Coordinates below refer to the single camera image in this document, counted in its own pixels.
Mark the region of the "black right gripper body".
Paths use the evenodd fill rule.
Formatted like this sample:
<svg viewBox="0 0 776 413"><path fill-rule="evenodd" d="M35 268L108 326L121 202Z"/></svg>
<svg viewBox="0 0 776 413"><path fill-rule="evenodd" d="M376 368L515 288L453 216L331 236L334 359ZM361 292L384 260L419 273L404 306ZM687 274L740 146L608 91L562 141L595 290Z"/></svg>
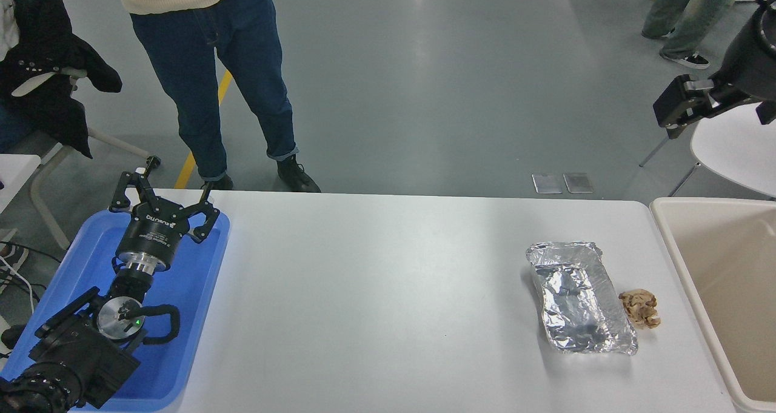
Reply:
<svg viewBox="0 0 776 413"><path fill-rule="evenodd" d="M712 78L721 86L711 92L718 103L746 98L774 106L775 100L774 2L766 2L753 14L727 49L720 69Z"/></svg>

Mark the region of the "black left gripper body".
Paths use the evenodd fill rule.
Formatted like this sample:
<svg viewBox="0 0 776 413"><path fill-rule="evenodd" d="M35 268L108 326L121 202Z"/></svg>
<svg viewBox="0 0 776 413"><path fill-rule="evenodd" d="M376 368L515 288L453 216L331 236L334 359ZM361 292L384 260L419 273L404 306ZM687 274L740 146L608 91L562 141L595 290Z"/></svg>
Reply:
<svg viewBox="0 0 776 413"><path fill-rule="evenodd" d="M139 203L116 250L116 256L126 262L130 254L146 254L159 262L172 262L183 234L190 229L188 217L176 203L153 207Z"/></svg>

